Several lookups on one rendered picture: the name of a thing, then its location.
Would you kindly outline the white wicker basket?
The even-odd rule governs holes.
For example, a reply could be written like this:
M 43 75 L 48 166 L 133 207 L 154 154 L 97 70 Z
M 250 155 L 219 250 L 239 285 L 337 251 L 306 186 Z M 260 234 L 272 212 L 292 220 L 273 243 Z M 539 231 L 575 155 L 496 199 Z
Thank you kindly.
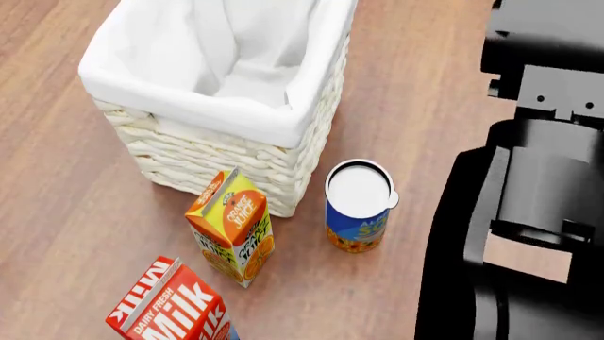
M 331 69 L 310 125 L 299 146 L 286 149 L 245 138 L 203 130 L 189 138 L 181 132 L 160 132 L 149 112 L 95 101 L 142 174 L 162 186 L 200 195 L 217 172 L 239 167 L 268 198 L 271 214 L 292 217 L 310 183 L 327 143 L 332 120 L 341 101 L 349 36 Z

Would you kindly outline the red milk carton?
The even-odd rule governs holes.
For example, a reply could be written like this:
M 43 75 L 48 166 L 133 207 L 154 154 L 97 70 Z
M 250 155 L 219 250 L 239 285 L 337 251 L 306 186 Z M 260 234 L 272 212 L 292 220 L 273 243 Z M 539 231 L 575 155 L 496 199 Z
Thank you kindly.
M 179 258 L 158 257 L 106 323 L 125 340 L 241 340 L 222 297 Z

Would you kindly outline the orange juice carton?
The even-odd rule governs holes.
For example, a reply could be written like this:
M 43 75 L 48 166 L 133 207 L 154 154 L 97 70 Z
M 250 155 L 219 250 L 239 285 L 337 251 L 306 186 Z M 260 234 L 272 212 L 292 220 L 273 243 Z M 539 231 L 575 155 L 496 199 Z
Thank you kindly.
M 267 198 L 239 168 L 218 172 L 185 218 L 209 265 L 244 288 L 275 250 Z

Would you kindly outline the white cloth basket liner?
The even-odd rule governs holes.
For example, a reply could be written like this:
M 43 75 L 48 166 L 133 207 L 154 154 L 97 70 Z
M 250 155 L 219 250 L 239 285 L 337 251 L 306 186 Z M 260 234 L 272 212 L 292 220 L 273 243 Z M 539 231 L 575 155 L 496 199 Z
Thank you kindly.
M 78 67 L 93 98 L 298 146 L 358 0 L 120 0 Z

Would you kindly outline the blue soup can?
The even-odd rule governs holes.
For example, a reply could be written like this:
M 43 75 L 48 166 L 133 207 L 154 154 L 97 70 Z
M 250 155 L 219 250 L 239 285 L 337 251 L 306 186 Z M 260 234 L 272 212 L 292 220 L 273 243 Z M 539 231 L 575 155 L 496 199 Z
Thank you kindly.
M 399 202 L 386 169 L 366 159 L 342 161 L 328 173 L 324 193 L 326 235 L 336 248 L 360 254 L 380 245 Z

